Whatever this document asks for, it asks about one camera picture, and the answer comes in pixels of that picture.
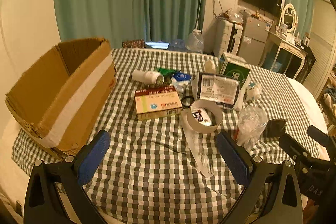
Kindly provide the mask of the white blue plush toy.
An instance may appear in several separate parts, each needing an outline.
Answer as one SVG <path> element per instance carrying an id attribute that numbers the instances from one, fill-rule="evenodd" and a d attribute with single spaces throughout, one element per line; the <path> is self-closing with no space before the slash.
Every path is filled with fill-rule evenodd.
<path id="1" fill-rule="evenodd" d="M 245 101 L 252 102 L 260 99 L 262 86 L 260 83 L 250 83 L 245 91 Z"/>

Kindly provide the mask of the strip of small vials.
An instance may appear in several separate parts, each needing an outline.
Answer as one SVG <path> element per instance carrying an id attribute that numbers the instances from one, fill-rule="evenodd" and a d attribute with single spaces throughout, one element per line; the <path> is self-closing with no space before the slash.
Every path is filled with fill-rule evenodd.
<path id="1" fill-rule="evenodd" d="M 172 80 L 168 79 L 167 81 L 161 83 L 161 84 L 143 84 L 143 89 L 156 89 L 156 88 L 164 88 L 167 86 L 170 86 L 172 84 Z"/>

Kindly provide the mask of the large water jug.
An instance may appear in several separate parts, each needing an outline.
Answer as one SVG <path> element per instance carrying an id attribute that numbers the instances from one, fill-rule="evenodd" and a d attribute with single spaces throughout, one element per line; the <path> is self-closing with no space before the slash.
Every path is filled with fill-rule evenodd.
<path id="1" fill-rule="evenodd" d="M 204 38 L 201 30 L 198 28 L 199 22 L 195 24 L 195 28 L 189 34 L 185 47 L 195 53 L 203 53 L 204 51 Z"/>

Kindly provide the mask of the white oval mirror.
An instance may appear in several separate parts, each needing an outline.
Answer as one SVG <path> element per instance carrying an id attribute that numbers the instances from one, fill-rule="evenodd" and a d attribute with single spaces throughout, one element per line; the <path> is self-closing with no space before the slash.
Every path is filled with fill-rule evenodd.
<path id="1" fill-rule="evenodd" d="M 292 3 L 286 4 L 280 13 L 278 28 L 286 30 L 288 33 L 295 31 L 298 25 L 298 15 Z"/>

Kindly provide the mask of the patterned brown bag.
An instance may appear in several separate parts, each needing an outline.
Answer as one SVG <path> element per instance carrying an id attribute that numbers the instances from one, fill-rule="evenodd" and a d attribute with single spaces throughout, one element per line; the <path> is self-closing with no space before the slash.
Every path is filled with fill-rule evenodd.
<path id="1" fill-rule="evenodd" d="M 145 42 L 142 39 L 127 40 L 122 42 L 123 48 L 145 48 Z"/>

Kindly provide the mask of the black white foil pouch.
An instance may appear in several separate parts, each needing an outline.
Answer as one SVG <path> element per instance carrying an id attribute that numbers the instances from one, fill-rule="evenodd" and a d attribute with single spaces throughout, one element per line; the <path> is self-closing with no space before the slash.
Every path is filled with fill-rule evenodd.
<path id="1" fill-rule="evenodd" d="M 229 109 L 236 104 L 240 92 L 237 80 L 204 72 L 195 76 L 192 89 L 194 100 L 212 101 Z"/>

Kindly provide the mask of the brown cardboard box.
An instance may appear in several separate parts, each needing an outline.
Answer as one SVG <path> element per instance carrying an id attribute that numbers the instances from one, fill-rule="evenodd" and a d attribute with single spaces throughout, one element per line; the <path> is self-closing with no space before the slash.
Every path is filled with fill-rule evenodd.
<path id="1" fill-rule="evenodd" d="M 5 103 L 39 147 L 64 159 L 86 145 L 115 84 L 108 40 L 76 39 L 53 46 L 33 63 Z"/>

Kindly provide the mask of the clear plastic bag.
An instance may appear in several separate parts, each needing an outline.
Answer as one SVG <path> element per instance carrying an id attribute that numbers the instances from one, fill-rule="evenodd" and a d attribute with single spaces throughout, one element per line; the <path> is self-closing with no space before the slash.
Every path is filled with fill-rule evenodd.
<path id="1" fill-rule="evenodd" d="M 258 142 L 266 128 L 268 117 L 265 111 L 257 106 L 247 106 L 240 110 L 238 126 L 234 133 L 237 145 L 244 147 L 248 152 Z"/>

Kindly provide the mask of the green white carton box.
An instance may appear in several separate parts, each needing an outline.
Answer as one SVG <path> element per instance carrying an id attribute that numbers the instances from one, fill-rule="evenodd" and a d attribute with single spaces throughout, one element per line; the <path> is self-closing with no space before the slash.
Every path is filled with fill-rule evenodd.
<path id="1" fill-rule="evenodd" d="M 219 58 L 217 73 L 239 82 L 242 87 L 249 75 L 251 66 L 240 56 L 223 52 Z"/>

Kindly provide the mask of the green checkered cloth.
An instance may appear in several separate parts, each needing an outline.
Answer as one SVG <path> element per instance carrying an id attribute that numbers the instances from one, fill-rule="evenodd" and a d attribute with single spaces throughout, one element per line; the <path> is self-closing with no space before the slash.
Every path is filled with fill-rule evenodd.
<path id="1" fill-rule="evenodd" d="M 206 60 L 216 57 L 170 51 L 112 50 L 116 86 L 102 108 L 90 139 L 100 129 L 111 132 L 111 143 L 92 181 L 84 186 L 97 208 L 125 223 L 219 223 L 243 187 L 234 180 L 216 146 L 221 131 L 234 133 L 238 112 L 225 109 L 223 123 L 210 135 L 201 135 L 213 176 L 197 171 L 187 147 L 179 117 L 138 121 L 134 93 L 140 88 L 130 78 L 136 70 L 176 69 L 195 76 Z M 319 158 L 318 143 L 307 135 L 311 124 L 305 108 L 284 74 L 251 66 L 249 77 L 261 84 L 260 99 L 268 119 L 285 119 L 286 133 Z M 55 162 L 21 130 L 12 160 L 28 176 L 36 159 Z"/>

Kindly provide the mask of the blue white tissue pack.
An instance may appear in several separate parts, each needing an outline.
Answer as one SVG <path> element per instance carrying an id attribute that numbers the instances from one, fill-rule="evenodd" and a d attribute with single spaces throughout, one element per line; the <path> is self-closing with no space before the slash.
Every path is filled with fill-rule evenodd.
<path id="1" fill-rule="evenodd" d="M 183 95 L 191 79 L 192 77 L 189 74 L 182 72 L 175 72 L 171 77 L 171 84 L 173 85 L 178 94 Z"/>

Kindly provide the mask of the white suitcase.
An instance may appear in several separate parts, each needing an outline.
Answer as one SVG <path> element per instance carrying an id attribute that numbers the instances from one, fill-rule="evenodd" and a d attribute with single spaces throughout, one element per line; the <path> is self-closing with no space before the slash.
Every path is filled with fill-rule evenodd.
<path id="1" fill-rule="evenodd" d="M 217 34 L 215 38 L 213 53 L 216 57 L 221 57 L 223 52 L 237 55 L 243 26 L 232 23 L 226 19 L 221 19 L 217 23 Z"/>

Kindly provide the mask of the white dressing table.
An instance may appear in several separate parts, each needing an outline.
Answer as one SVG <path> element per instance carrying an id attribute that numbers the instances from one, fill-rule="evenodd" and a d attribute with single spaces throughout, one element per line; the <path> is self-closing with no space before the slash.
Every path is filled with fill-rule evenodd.
<path id="1" fill-rule="evenodd" d="M 269 32 L 259 66 L 288 77 L 303 84 L 306 79 L 307 52 L 287 42 L 273 32 Z"/>

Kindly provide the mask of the grey mini fridge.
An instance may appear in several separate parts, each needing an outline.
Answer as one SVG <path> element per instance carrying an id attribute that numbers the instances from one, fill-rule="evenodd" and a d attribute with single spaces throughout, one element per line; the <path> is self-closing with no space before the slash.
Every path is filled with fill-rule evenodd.
<path id="1" fill-rule="evenodd" d="M 269 24 L 246 15 L 238 55 L 248 64 L 258 66 L 264 52 Z"/>

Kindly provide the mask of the white pill bottle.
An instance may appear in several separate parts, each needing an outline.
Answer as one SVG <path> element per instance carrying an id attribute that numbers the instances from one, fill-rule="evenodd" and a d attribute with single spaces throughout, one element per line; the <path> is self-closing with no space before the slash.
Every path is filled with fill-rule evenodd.
<path id="1" fill-rule="evenodd" d="M 135 70 L 131 74 L 131 78 L 134 81 L 138 81 L 146 85 L 161 85 L 164 83 L 163 75 L 156 71 Z"/>

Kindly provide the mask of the green snack packet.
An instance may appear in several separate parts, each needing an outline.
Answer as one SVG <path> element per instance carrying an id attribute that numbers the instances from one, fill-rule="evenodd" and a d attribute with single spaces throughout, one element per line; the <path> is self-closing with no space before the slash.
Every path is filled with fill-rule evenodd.
<path id="1" fill-rule="evenodd" d="M 178 71 L 175 69 L 167 69 L 167 68 L 156 68 L 155 69 L 157 72 L 161 73 L 161 75 L 165 78 L 165 79 L 170 79 L 175 73 L 177 73 Z"/>

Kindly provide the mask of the small water bottles pack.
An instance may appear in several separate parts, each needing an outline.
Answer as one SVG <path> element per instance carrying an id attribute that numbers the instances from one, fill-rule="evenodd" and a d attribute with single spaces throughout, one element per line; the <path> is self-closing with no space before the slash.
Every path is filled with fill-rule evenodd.
<path id="1" fill-rule="evenodd" d="M 182 39 L 175 39 L 170 42 L 168 50 L 176 52 L 188 52 L 188 49 L 185 47 L 185 42 Z"/>

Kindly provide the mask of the white tape roll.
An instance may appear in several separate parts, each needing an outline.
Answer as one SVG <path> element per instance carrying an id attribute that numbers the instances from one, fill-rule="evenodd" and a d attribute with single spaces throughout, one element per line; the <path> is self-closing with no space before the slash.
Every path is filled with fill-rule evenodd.
<path id="1" fill-rule="evenodd" d="M 187 110 L 188 125 L 201 134 L 213 133 L 223 122 L 221 108 L 213 101 L 196 100 Z"/>

